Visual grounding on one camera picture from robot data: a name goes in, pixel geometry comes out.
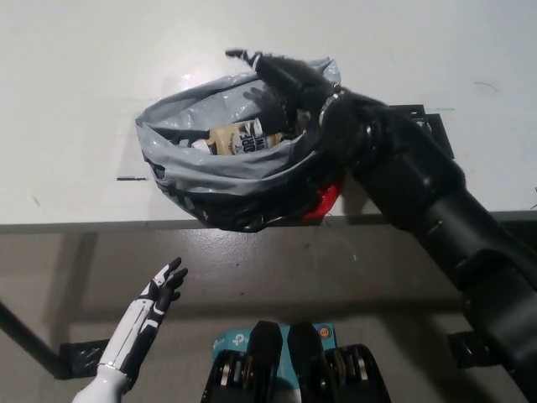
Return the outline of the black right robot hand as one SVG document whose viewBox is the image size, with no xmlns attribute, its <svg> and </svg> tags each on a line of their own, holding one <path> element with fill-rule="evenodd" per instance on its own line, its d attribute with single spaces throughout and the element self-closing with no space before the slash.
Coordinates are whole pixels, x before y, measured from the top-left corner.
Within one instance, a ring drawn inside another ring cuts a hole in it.
<svg viewBox="0 0 537 403">
<path fill-rule="evenodd" d="M 339 88 L 304 61 L 243 49 L 226 50 L 225 54 L 248 64 L 265 84 L 317 117 L 323 130 L 335 133 L 345 126 Z"/>
</svg>

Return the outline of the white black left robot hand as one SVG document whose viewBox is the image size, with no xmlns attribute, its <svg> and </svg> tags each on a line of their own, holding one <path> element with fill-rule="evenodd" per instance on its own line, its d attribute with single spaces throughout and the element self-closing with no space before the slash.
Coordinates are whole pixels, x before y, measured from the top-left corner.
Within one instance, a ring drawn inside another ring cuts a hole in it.
<svg viewBox="0 0 537 403">
<path fill-rule="evenodd" d="M 166 312 L 172 302 L 180 298 L 179 288 L 188 269 L 181 266 L 178 257 L 162 268 L 135 298 L 115 332 L 99 362 L 126 375 L 134 382 L 145 360 Z"/>
</svg>

